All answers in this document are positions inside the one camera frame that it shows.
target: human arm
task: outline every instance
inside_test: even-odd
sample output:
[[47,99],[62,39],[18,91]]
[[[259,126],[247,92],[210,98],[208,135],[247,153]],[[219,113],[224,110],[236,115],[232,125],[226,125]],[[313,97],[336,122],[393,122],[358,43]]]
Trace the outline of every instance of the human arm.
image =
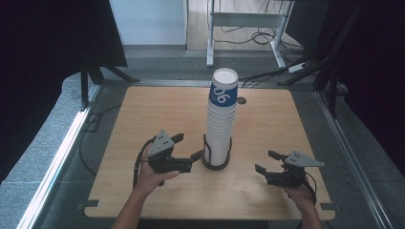
[[[146,154],[143,156],[142,161],[145,159],[147,159]],[[128,197],[128,200],[122,207],[121,212],[119,213],[112,228],[137,228],[140,213],[146,198],[158,187],[162,181],[177,177],[179,174],[179,171],[157,174],[147,162],[141,162],[138,182],[135,185],[130,197]]]
[[320,229],[321,220],[310,197],[309,190],[304,184],[296,188],[283,188],[300,210],[303,220],[302,229]]

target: black device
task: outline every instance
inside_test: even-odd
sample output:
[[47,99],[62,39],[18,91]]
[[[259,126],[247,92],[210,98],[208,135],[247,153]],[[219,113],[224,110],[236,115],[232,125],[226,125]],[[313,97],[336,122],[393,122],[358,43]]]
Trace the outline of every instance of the black device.
[[268,156],[276,160],[282,160],[284,163],[284,172],[282,173],[268,172],[266,168],[255,164],[256,172],[265,176],[268,185],[293,188],[304,184],[311,194],[313,203],[316,203],[316,189],[314,191],[308,184],[305,167],[321,167],[325,165],[323,162],[296,151],[288,156],[280,155],[274,151],[268,151]]
[[133,187],[135,187],[138,181],[139,165],[141,163],[144,151],[151,143],[152,147],[147,152],[147,162],[155,172],[160,174],[170,171],[190,173],[192,164],[201,158],[203,151],[198,151],[197,153],[191,155],[190,158],[172,157],[176,143],[181,142],[183,138],[184,134],[178,134],[170,137],[165,131],[160,131],[160,133],[158,133],[156,136],[147,140],[140,150],[135,163]]

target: black curtain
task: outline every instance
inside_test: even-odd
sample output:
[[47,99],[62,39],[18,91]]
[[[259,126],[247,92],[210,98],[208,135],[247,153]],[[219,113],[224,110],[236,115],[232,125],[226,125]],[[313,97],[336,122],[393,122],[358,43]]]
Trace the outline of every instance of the black curtain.
[[64,79],[89,57],[126,67],[108,0],[1,1],[0,180],[36,136]]
[[339,58],[346,101],[405,175],[405,4],[369,1]]

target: wooden table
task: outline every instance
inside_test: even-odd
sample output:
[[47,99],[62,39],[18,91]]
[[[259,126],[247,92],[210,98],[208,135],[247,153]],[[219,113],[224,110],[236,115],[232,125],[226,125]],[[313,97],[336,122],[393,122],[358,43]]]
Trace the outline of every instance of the wooden table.
[[[117,122],[98,170],[86,207],[88,217],[116,217],[132,190],[134,163],[146,140],[165,130],[170,136],[184,133],[173,156],[187,157],[203,148],[209,88],[131,87],[125,95]],[[281,161],[268,150],[288,155],[297,150],[313,157],[307,135],[289,91],[239,89],[246,99],[238,105],[230,162],[211,171],[200,161],[191,173],[168,180],[146,200],[145,219],[300,219],[295,204],[282,189],[266,184],[255,172],[257,163],[268,171],[282,172]],[[320,203],[330,197],[318,168],[307,171],[316,179],[321,219],[333,219],[333,210]]]

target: blue label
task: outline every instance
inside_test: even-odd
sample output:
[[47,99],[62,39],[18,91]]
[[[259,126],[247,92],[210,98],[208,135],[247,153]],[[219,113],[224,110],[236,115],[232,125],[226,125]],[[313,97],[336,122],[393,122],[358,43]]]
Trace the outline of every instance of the blue label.
[[211,83],[211,90],[209,91],[209,100],[219,107],[230,107],[236,103],[238,96],[238,87],[230,90],[224,90],[215,87]]

